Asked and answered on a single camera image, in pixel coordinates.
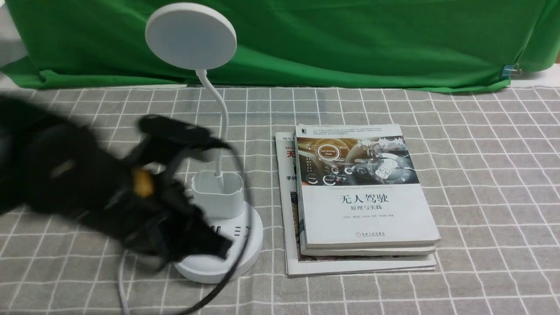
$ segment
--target book title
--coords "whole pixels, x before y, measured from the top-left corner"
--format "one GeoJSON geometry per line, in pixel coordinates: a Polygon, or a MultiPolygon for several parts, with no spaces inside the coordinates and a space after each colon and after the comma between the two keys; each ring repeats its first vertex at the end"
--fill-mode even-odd
{"type": "Polygon", "coordinates": [[[341,204],[350,204],[351,210],[383,210],[383,203],[389,202],[387,194],[343,194],[340,196],[341,204]]]}
{"type": "MultiPolygon", "coordinates": [[[[291,146],[287,146],[285,149],[286,149],[286,156],[288,158],[295,158],[296,157],[296,148],[291,147],[291,146]]],[[[294,165],[293,165],[293,173],[294,174],[297,173],[295,162],[294,162],[294,165]]],[[[296,176],[286,176],[286,180],[297,180],[297,177],[296,176]]]]}

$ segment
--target green cloth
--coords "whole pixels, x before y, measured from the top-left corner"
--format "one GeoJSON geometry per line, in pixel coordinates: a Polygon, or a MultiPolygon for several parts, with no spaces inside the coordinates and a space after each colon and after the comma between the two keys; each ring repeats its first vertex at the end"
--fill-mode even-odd
{"type": "MultiPolygon", "coordinates": [[[[146,21],[173,0],[7,0],[29,53],[0,69],[21,87],[188,84],[148,49],[146,21]]],[[[495,91],[506,65],[550,67],[560,0],[200,0],[234,25],[214,84],[495,91]]]]}

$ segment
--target gray plaid tablecloth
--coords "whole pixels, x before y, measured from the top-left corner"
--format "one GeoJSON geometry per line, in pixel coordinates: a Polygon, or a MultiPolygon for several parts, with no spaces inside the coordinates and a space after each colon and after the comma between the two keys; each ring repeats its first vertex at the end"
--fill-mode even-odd
{"type": "MultiPolygon", "coordinates": [[[[229,139],[244,154],[254,186],[264,245],[255,266],[200,314],[560,314],[560,91],[220,92],[230,110],[229,139]],[[435,272],[285,276],[273,136],[299,123],[401,125],[442,236],[435,272]]],[[[133,126],[146,113],[219,131],[220,109],[199,88],[17,93],[93,121],[117,155],[139,141],[133,126]]],[[[184,163],[179,176],[187,180],[212,167],[184,163]]],[[[232,159],[225,158],[224,169],[235,170],[232,159]]],[[[111,240],[90,231],[24,210],[6,214],[0,217],[0,313],[118,314],[118,255],[111,240]]],[[[152,275],[140,265],[128,257],[134,314],[173,313],[211,289],[174,268],[152,275]]]]}

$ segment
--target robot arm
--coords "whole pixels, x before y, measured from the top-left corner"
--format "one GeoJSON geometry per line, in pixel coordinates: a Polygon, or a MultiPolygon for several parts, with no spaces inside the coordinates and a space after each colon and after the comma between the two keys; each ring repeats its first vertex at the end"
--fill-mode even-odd
{"type": "Polygon", "coordinates": [[[89,127],[0,95],[0,215],[17,206],[101,232],[162,267],[191,254],[222,259],[232,241],[214,232],[183,183],[186,158],[227,145],[207,129],[157,115],[139,120],[143,141],[124,159],[101,149],[89,127]],[[145,165],[159,163],[161,173],[145,165]]]}

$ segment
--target book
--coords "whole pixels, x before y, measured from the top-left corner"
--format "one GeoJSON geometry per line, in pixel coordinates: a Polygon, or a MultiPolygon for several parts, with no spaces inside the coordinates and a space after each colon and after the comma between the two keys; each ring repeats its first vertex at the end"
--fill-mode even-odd
{"type": "Polygon", "coordinates": [[[371,272],[433,271],[436,260],[426,256],[307,256],[301,253],[298,213],[296,149],[293,132],[275,134],[284,225],[286,274],[306,276],[371,272]]]}
{"type": "Polygon", "coordinates": [[[399,125],[299,125],[295,143],[302,253],[441,239],[399,125]]]}
{"type": "Polygon", "coordinates": [[[421,256],[435,253],[435,246],[418,247],[373,247],[373,248],[343,248],[343,249],[313,249],[305,251],[309,256],[421,256]]]}

